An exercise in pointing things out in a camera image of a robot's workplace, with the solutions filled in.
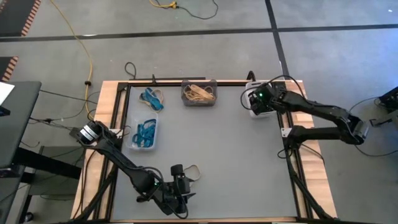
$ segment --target gray floor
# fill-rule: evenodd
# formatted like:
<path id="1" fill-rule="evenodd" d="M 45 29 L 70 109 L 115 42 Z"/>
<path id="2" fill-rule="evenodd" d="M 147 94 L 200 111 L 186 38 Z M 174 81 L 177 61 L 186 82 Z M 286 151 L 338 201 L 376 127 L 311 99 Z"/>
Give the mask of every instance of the gray floor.
<path id="1" fill-rule="evenodd" d="M 77 34 L 116 34 L 197 29 L 270 27 L 263 0 L 216 0 L 219 14 L 208 21 L 182 11 L 153 8 L 140 1 L 56 1 Z M 210 0 L 179 2 L 202 16 L 211 14 Z M 398 22 L 396 1 L 272 1 L 279 27 L 351 26 Z M 66 23 L 44 0 L 29 36 L 70 35 Z M 345 108 L 359 100 L 381 95 L 398 85 L 398 30 L 351 30 L 281 33 L 290 74 L 304 80 L 312 100 Z M 86 40 L 93 57 L 92 92 L 103 80 L 125 80 L 124 64 L 132 61 L 140 78 L 195 77 L 244 78 L 253 70 L 258 78 L 281 74 L 272 34 L 194 35 L 133 39 Z M 18 56 L 12 81 L 38 80 L 44 90 L 83 97 L 88 61 L 76 41 L 0 43 L 0 56 Z M 35 118 L 66 117 L 80 111 L 79 101 L 40 94 Z M 362 119 L 383 112 L 372 101 L 354 109 Z M 61 123 L 81 126 L 82 113 Z M 315 119 L 316 126 L 330 123 Z M 47 146 L 76 144 L 61 129 L 30 125 L 24 142 Z M 396 149 L 397 131 L 389 125 L 372 129 L 361 146 L 379 154 Z M 398 213 L 398 156 L 370 158 L 339 141 L 322 141 L 326 171 L 338 216 L 342 220 L 396 223 Z M 14 202 L 8 223 L 15 223 L 24 191 Z M 33 199 L 33 223 L 59 222 L 69 217 L 72 202 Z"/>

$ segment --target black stand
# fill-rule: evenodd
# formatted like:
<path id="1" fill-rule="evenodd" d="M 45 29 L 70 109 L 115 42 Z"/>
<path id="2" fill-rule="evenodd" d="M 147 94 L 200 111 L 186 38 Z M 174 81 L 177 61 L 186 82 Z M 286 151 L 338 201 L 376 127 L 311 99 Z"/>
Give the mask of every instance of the black stand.
<path id="1" fill-rule="evenodd" d="M 34 169 L 44 170 L 53 174 L 62 175 L 73 179 L 80 178 L 81 168 L 73 166 L 71 164 L 67 164 L 65 162 L 58 161 L 56 159 L 42 156 L 38 153 L 21 147 L 18 147 L 14 156 L 13 163 L 26 167 L 31 167 Z"/>

